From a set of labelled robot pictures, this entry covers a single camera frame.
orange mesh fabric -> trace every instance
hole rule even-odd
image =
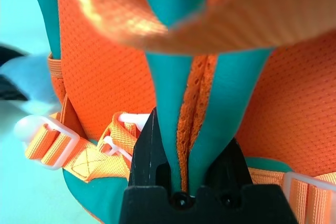
[[[336,171],[336,31],[276,50],[237,134],[245,156],[299,173]]]
[[[336,26],[334,0],[218,0],[169,30],[146,0],[79,2],[95,27],[114,41],[188,55],[288,45]]]
[[[216,55],[194,57],[183,96],[176,139],[183,191],[188,188],[187,160],[205,118],[217,58]]]
[[[149,113],[155,94],[144,53],[103,38],[76,0],[58,0],[64,85],[87,137],[99,139],[116,111]]]

light blue background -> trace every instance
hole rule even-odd
[[[36,0],[0,0],[0,43],[37,55],[50,51]],[[61,170],[25,158],[13,126],[26,115],[0,101],[0,223],[97,223],[71,195]]]

orange strap loop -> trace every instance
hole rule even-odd
[[[249,168],[254,184],[276,184],[283,188],[285,173]],[[317,176],[336,185],[336,172]],[[336,221],[336,191],[318,188],[293,179],[289,204],[299,224],[330,224]]]
[[[123,127],[118,121],[122,113],[118,112],[113,115],[112,122],[102,134],[97,146],[81,137],[62,167],[84,182],[104,177],[125,177],[128,179],[130,161],[122,155],[107,155],[106,151],[109,150],[109,147],[104,142],[104,138],[110,136],[115,145],[132,155],[137,139],[136,126],[135,124],[127,124],[127,129]],[[53,115],[53,117],[59,119],[60,114]],[[41,163],[53,166],[70,140],[71,138],[66,134],[51,130],[47,125],[44,125],[29,144],[25,155],[29,159],[40,159]]]
[[[153,52],[216,54],[275,47],[336,28],[334,0],[216,0],[168,29],[146,0],[78,0],[98,31]]]

mesh padding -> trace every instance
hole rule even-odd
[[[116,111],[150,113],[155,94],[144,53],[100,36],[75,0],[58,3],[64,84],[87,136],[97,140]]]
[[[244,155],[317,176],[336,170],[336,31],[276,50],[238,132]]]

orange backpack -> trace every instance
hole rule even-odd
[[[106,177],[128,178],[130,160],[107,155],[111,145],[106,136],[132,155],[140,131],[134,122],[120,122],[120,111],[150,113],[155,106],[165,151],[176,155],[176,164],[170,165],[173,176],[177,172],[179,177],[175,182],[179,190],[194,191],[199,186],[201,182],[191,185],[194,176],[198,181],[198,175],[193,175],[197,173],[195,156],[215,158],[214,153],[227,143],[219,143],[222,135],[226,141],[236,136],[244,155],[252,157],[247,164],[256,184],[283,186],[289,171],[336,184],[333,0],[207,0],[205,10],[177,25],[162,21],[164,11],[154,6],[154,0],[57,1],[61,60],[50,55],[49,67],[62,102],[62,112],[54,118],[61,124],[47,122],[63,125],[80,137],[61,165],[70,173],[65,175],[66,182],[77,199],[71,187],[81,185],[67,176],[88,184]],[[246,79],[237,77],[239,81],[225,84],[226,73],[235,77],[230,64],[239,63],[235,59],[240,53],[247,61],[256,57],[251,50],[255,48],[267,48],[261,52],[265,61],[258,63],[260,76],[249,73],[255,64],[251,61],[239,73],[246,74]],[[157,63],[160,60],[155,57],[162,57],[164,63]],[[184,65],[186,76],[179,73]],[[172,91],[181,80],[185,81],[181,99],[171,106],[177,97]],[[246,106],[235,108],[240,97],[231,104],[222,103],[235,85],[245,82],[252,83],[246,94],[238,90],[245,95],[242,103]],[[171,107],[178,115],[169,121],[167,116],[174,115]],[[238,114],[234,122],[227,116],[231,113]],[[222,124],[229,125],[229,130],[221,129]],[[165,142],[169,131],[173,131],[173,142]],[[73,138],[67,132],[41,127],[26,155],[52,166]],[[218,148],[217,152],[204,147],[207,144]],[[294,177],[288,197],[299,223],[336,221],[334,191]],[[78,200],[101,222],[113,222],[82,203],[84,199]]]

